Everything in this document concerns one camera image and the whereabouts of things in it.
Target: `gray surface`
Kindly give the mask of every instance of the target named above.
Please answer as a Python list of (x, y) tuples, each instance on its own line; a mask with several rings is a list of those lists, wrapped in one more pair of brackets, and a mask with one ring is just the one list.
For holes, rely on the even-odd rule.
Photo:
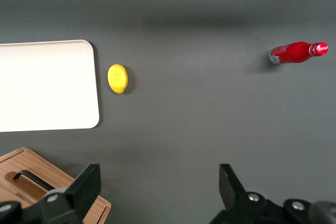
[[(0, 133), (0, 154), (28, 146), (72, 176), (100, 163), (107, 223), (209, 223), (223, 208), (220, 163), (277, 204), (336, 201), (334, 0), (0, 2), (1, 43), (96, 48), (99, 125)], [(272, 47), (300, 40), (330, 51), (267, 62)], [(125, 95), (108, 86), (114, 63), (129, 72)]]

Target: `wooden box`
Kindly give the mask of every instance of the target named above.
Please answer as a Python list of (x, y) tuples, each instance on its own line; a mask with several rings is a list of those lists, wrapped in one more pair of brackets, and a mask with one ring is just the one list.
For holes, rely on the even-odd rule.
[[(23, 208), (41, 199), (47, 192), (29, 178), (21, 176), (13, 180), (16, 173), (28, 170), (54, 188), (68, 187), (74, 179), (46, 161), (27, 147), (22, 147), (0, 157), (0, 202), (16, 200)], [(98, 196), (85, 216), (84, 224), (103, 224), (111, 204)]]

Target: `lemon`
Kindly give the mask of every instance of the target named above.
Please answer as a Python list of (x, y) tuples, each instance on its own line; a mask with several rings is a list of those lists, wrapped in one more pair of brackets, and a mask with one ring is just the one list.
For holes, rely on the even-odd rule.
[(114, 64), (110, 67), (107, 73), (107, 79), (111, 89), (117, 93), (122, 94), (128, 84), (128, 76), (124, 66)]

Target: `red bottle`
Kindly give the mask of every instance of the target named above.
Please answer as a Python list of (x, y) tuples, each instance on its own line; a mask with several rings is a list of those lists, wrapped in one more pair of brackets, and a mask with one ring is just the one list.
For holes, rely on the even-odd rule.
[(301, 63), (312, 56), (322, 56), (328, 52), (328, 45), (324, 42), (309, 44), (296, 42), (293, 44), (273, 48), (269, 53), (269, 60), (273, 64)]

